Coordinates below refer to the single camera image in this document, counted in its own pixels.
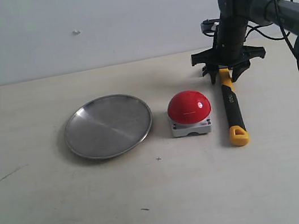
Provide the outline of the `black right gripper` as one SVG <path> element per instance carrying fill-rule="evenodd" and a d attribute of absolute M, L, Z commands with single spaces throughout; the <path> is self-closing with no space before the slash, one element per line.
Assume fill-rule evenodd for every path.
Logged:
<path fill-rule="evenodd" d="M 202 77 L 210 75 L 211 84 L 216 83 L 218 68 L 232 68 L 232 82 L 236 82 L 250 68 L 250 59 L 265 57 L 263 47 L 244 45 L 248 20 L 243 17 L 220 19 L 216 27 L 212 48 L 191 56 L 191 65 L 205 64 Z"/>

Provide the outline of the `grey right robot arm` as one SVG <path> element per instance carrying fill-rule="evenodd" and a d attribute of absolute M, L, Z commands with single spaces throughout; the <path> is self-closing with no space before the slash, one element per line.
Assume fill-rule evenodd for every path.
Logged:
<path fill-rule="evenodd" d="M 297 36 L 290 50 L 297 60 L 299 70 L 299 3 L 286 0 L 217 0 L 220 17 L 214 32 L 213 46 L 191 56 L 191 64 L 205 64 L 204 74 L 215 78 L 219 68 L 227 67 L 233 71 L 232 81 L 250 66 L 255 57 L 264 58 L 262 47 L 245 46 L 248 23 L 259 26 L 275 24 L 283 31 Z"/>

